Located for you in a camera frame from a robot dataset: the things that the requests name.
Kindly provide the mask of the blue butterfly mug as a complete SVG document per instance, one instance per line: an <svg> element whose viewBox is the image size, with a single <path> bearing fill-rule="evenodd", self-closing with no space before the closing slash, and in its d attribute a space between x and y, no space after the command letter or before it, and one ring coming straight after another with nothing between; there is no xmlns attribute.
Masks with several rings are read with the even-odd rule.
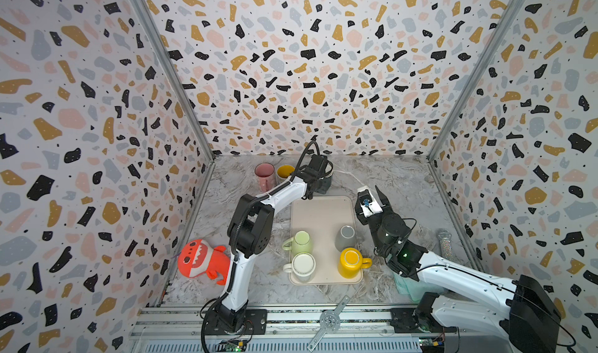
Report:
<svg viewBox="0 0 598 353"><path fill-rule="evenodd" d="M286 179L291 177L291 175L293 174L294 171L295 171L294 166L290 166L290 165L279 166L276 171L277 181L279 183L282 183L283 181L285 181Z"/></svg>

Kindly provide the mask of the pink mug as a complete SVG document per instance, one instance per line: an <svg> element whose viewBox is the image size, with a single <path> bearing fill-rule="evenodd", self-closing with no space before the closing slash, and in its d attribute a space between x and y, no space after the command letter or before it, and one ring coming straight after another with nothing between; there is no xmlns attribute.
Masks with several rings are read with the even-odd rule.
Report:
<svg viewBox="0 0 598 353"><path fill-rule="evenodd" d="M274 165L263 162L255 167L255 176L258 180L259 189L265 193L277 185L276 169Z"/></svg>

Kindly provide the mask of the light green mug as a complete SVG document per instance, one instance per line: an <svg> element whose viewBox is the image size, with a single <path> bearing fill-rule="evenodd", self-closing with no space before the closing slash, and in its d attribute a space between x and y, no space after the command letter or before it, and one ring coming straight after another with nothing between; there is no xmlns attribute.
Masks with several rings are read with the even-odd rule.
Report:
<svg viewBox="0 0 598 353"><path fill-rule="evenodd" d="M294 257L300 253L311 253L313 250L313 242L309 233L302 230L286 240L282 245L282 249L289 251L291 256Z"/></svg>

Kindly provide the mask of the dark green mug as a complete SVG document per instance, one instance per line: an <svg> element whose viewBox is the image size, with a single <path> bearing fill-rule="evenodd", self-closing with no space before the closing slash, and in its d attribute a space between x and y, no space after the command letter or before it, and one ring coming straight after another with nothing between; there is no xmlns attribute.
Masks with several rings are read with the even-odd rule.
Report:
<svg viewBox="0 0 598 353"><path fill-rule="evenodd" d="M328 162L325 168L325 175L321 180L319 188L316 190L318 194L326 194L332 185L333 179L333 163Z"/></svg>

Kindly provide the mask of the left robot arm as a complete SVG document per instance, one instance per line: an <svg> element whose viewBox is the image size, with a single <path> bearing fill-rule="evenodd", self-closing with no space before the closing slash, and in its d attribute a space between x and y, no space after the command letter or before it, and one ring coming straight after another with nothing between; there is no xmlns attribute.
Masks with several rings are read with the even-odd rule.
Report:
<svg viewBox="0 0 598 353"><path fill-rule="evenodd" d="M227 230L231 248L227 281L223 293L206 312L204 327L218 324L230 333L243 328L255 260L269 244L277 212L296 200L313 199L330 164L327 156L314 154L308 164L299 164L278 186L258 196L240 198Z"/></svg>

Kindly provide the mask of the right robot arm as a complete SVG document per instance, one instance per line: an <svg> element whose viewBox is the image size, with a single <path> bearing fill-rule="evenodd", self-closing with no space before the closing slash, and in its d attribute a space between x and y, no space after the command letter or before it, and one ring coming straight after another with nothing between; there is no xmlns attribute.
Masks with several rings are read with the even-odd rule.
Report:
<svg viewBox="0 0 598 353"><path fill-rule="evenodd" d="M460 296L425 293L414 313L417 323L492 334L519 352L556 351L562 316L536 279L475 271L411 242L411 228L380 189L359 188L355 213L369 227L375 254L392 272Z"/></svg>

